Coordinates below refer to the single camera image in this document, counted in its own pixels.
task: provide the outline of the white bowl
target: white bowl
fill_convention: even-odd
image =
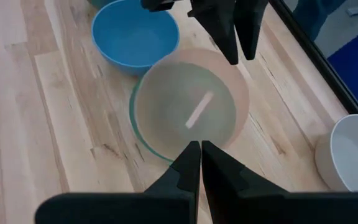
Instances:
[[[358,114],[342,118],[319,140],[315,159],[331,189],[358,191]]]

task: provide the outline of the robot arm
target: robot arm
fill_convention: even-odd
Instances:
[[[190,0],[194,17],[213,38],[230,64],[238,63],[236,28],[247,60],[255,58],[262,17],[269,0]],[[171,9],[175,0],[141,0],[150,12]]]
[[[358,223],[358,193],[287,192],[209,141],[190,142],[145,192],[58,195],[35,223],[196,224],[200,165],[214,224]]]

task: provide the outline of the bowl rim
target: bowl rim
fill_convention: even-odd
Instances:
[[[138,127],[137,127],[137,123],[136,123],[136,115],[135,115],[135,101],[136,101],[136,95],[137,95],[137,91],[139,90],[139,87],[140,87],[140,83],[142,82],[142,79],[140,79],[132,93],[131,93],[131,97],[129,99],[129,120],[131,121],[131,125],[132,125],[132,128],[135,132],[135,135],[136,137],[141,141],[141,143],[150,151],[152,152],[154,155],[158,156],[159,158],[161,159],[164,159],[168,162],[173,162],[172,159],[169,159],[161,154],[159,154],[158,152],[156,152],[153,148],[151,148],[151,146],[149,146],[149,144],[147,144],[147,141],[143,138],[142,134],[140,133]]]
[[[335,161],[335,157],[334,157],[334,153],[333,153],[333,137],[334,137],[334,133],[337,130],[337,127],[340,123],[342,123],[344,120],[349,119],[349,118],[353,118],[353,117],[358,117],[358,114],[349,114],[343,118],[341,118],[333,127],[333,130],[331,131],[330,135],[329,135],[329,153],[331,155],[331,158],[333,160],[333,164],[335,167],[335,171],[338,174],[341,182],[343,183],[343,185],[346,187],[346,189],[350,190],[350,191],[354,191],[354,189],[350,188],[345,181],[345,178],[343,178],[343,176],[341,175],[338,167],[337,167],[337,162]]]
[[[91,34],[92,34],[92,41],[94,43],[94,45],[96,46],[96,48],[99,50],[99,52],[103,55],[103,57],[106,57],[107,59],[113,61],[114,63],[118,64],[118,65],[121,65],[121,66],[124,66],[124,67],[131,67],[131,68],[148,68],[148,67],[151,67],[153,66],[154,64],[156,64],[159,60],[161,60],[162,58],[164,58],[166,55],[162,56],[160,59],[158,59],[156,62],[154,63],[151,63],[151,64],[146,64],[146,65],[130,65],[130,64],[127,64],[127,63],[123,63],[123,62],[119,62],[113,58],[111,58],[110,56],[108,56],[106,53],[104,53],[104,51],[99,47],[98,43],[96,42],[96,40],[94,39],[94,35],[93,35],[93,31],[94,31],[94,23],[96,21],[96,19],[98,18],[99,14],[105,10],[106,8],[112,6],[113,4],[117,4],[117,3],[120,3],[120,2],[124,2],[124,1],[136,1],[136,0],[116,0],[116,1],[113,1],[113,2],[110,2],[109,4],[103,6],[97,13],[96,15],[93,17],[93,20],[92,20],[92,26],[91,26]],[[176,34],[176,37],[177,37],[177,42],[175,44],[175,46],[172,48],[172,50],[168,53],[172,53],[174,52],[178,46],[179,46],[179,41],[180,41],[180,33],[179,33],[179,27],[178,27],[178,24],[175,20],[175,18],[167,11],[161,11],[161,13],[166,13],[168,14],[168,16],[172,19],[173,21],[173,24],[175,25],[176,27],[176,31],[177,31],[177,34]]]

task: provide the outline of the floor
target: floor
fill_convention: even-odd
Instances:
[[[298,0],[284,0],[293,11]],[[322,26],[315,44],[326,57],[329,57],[342,46],[358,35],[358,16],[350,17],[346,10],[358,6],[358,0],[348,0],[336,9]]]

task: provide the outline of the wooden tabletop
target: wooden tabletop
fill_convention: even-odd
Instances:
[[[218,50],[186,13],[170,11],[180,49]],[[137,79],[95,49],[85,0],[0,0],[0,223],[32,223],[62,192],[141,192],[168,164],[137,141],[128,102]],[[347,113],[271,6],[256,59],[240,53],[249,118],[227,152],[289,191],[326,190],[318,137]],[[200,223],[211,223],[201,186]]]

